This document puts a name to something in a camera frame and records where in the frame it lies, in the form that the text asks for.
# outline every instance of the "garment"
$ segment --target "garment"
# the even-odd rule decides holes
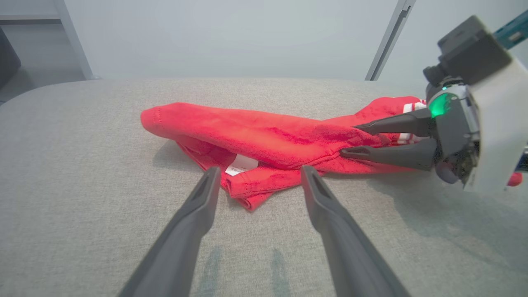
[[[143,127],[176,141],[202,169],[219,166],[221,186],[248,210],[255,210],[271,194],[300,184],[302,165],[318,172],[367,174],[410,171],[393,165],[340,157],[345,147],[412,143],[400,133],[370,135],[354,125],[423,107],[415,97],[383,97],[354,115],[314,120],[253,110],[222,109],[173,103],[145,110]],[[235,176],[225,173],[237,154],[258,160],[258,167]]]

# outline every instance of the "led light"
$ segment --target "led light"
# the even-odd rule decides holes
[[[450,98],[452,96],[454,95],[450,93],[444,93],[436,97],[436,99],[433,102],[431,102],[431,104],[429,105],[429,110],[431,111],[431,118],[441,116],[445,114],[447,111],[449,111],[449,108],[451,105]]]

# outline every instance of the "white stripe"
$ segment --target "white stripe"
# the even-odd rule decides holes
[[[410,133],[400,133],[400,138],[398,138],[398,144],[408,144],[409,138],[411,138]]]
[[[408,113],[412,111],[412,103],[407,103],[403,106],[403,113]]]
[[[415,110],[422,109],[422,108],[426,108],[426,107],[427,107],[427,105],[423,104],[422,102],[416,102],[416,103],[414,104],[414,109],[415,109]]]

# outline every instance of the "robotic arm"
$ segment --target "robotic arm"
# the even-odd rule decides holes
[[[472,16],[438,42],[440,63],[423,73],[427,108],[356,126],[370,134],[429,136],[396,147],[350,147],[341,156],[436,169],[464,189],[499,192],[528,166],[528,71],[508,49],[528,36],[528,11],[489,33]]]

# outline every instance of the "red object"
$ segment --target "red object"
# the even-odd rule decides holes
[[[254,210],[274,192],[300,184],[299,168],[305,164],[321,174],[410,171],[339,155],[345,147],[402,144],[399,133],[373,136],[351,126],[400,114],[405,105],[413,110],[422,102],[415,97],[383,97],[355,115],[327,120],[173,103],[143,111],[141,122],[147,131],[176,141],[202,169],[219,166],[222,187]],[[258,167],[233,177],[226,174],[237,154],[259,160]]]

